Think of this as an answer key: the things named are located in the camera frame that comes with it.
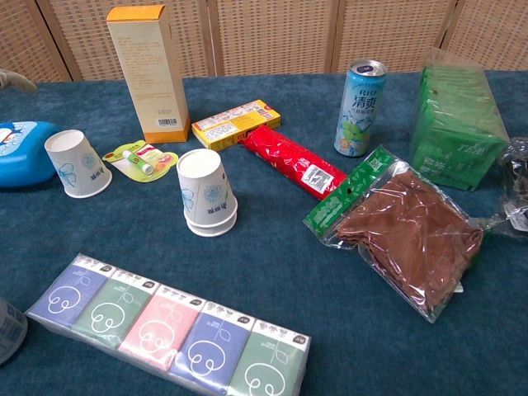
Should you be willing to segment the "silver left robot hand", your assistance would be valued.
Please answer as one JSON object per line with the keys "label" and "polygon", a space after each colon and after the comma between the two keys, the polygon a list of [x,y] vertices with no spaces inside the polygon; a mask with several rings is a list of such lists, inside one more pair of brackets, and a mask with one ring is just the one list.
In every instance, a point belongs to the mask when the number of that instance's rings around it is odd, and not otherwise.
{"label": "silver left robot hand", "polygon": [[37,91],[37,86],[30,79],[6,69],[0,69],[0,86],[1,89],[14,87],[23,92]]}

